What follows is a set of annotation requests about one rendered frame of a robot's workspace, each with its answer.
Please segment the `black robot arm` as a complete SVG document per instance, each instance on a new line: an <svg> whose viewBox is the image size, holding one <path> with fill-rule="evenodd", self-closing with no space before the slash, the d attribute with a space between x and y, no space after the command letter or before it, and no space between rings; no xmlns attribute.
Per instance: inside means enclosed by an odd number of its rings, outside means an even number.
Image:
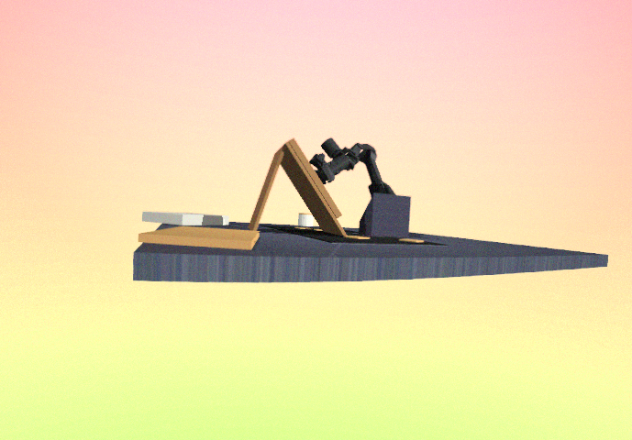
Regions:
<svg viewBox="0 0 632 440"><path fill-rule="evenodd" d="M371 180L371 183L368 185L370 197L373 193L395 194L391 186L382 180L376 164L377 151L373 146L369 144L356 143L351 148L345 147L344 149L341 149L335 139L328 138L321 144L321 148L327 153L330 159L333 159L339 165L341 171L354 171L358 162L365 164ZM361 151L362 149L363 151ZM316 168L329 165L330 162L326 163L325 157L326 155L324 153L319 155L315 154L309 163L313 164Z"/></svg>

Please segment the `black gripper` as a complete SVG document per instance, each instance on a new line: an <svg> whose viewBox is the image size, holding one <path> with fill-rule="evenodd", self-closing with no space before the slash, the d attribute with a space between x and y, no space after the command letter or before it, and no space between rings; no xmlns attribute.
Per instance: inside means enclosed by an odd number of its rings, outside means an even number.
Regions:
<svg viewBox="0 0 632 440"><path fill-rule="evenodd" d="M324 165L315 172L322 183L327 184L327 181L330 183L335 180L335 175L340 174L341 168L334 160L331 160L329 165Z"/></svg>

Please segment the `small grey cylinder with orange top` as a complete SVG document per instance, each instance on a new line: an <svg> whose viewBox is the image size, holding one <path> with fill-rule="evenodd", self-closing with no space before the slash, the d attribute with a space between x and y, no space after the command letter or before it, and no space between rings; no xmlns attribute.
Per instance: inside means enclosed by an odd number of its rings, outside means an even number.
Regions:
<svg viewBox="0 0 632 440"><path fill-rule="evenodd" d="M299 213L298 225L299 226L313 226L314 217L312 214Z"/></svg>

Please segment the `white flat square slab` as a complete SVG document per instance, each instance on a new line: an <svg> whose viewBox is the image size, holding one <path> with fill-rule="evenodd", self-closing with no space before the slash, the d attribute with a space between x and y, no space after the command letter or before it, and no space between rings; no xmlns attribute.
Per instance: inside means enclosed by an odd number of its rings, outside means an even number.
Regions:
<svg viewBox="0 0 632 440"><path fill-rule="evenodd" d="M228 226L229 215L182 212L142 212L142 222L177 226Z"/></svg>

